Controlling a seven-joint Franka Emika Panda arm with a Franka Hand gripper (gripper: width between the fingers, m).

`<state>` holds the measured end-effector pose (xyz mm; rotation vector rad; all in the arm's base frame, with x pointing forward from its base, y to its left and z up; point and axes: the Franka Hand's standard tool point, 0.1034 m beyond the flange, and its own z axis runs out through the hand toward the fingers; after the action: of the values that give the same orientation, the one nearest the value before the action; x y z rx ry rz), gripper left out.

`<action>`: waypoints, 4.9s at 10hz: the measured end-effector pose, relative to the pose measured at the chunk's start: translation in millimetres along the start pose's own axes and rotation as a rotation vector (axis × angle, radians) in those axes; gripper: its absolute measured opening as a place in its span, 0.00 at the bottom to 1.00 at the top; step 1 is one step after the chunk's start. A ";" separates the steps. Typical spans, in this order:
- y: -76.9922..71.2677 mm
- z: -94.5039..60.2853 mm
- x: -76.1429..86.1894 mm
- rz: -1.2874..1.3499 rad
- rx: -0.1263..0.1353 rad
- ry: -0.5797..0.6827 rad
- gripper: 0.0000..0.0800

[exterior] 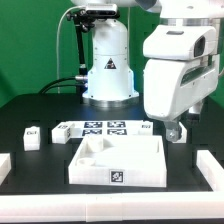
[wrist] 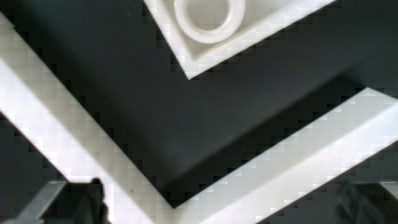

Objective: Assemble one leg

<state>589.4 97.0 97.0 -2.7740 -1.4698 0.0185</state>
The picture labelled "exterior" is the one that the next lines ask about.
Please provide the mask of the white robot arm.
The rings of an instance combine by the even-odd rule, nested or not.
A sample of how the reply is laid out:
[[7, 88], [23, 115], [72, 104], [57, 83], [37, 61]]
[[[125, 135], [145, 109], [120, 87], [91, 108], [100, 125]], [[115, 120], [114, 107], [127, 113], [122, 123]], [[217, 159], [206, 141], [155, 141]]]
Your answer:
[[179, 117], [218, 84], [224, 0], [71, 0], [93, 30], [93, 66], [84, 100], [100, 106], [138, 97], [127, 63], [128, 36], [117, 21], [120, 7], [160, 15], [143, 42], [146, 115], [164, 123], [166, 139], [181, 138]]

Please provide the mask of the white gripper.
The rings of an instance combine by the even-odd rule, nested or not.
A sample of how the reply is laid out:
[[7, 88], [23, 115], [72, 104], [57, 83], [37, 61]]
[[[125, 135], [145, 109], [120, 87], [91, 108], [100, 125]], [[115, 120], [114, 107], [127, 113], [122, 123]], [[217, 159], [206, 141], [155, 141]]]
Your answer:
[[148, 58], [144, 69], [144, 109], [153, 119], [169, 121], [164, 125], [170, 142], [182, 137], [182, 128], [174, 119], [188, 110], [186, 123], [197, 125], [202, 99], [217, 87], [216, 34], [212, 26], [159, 25], [144, 41], [143, 55]]

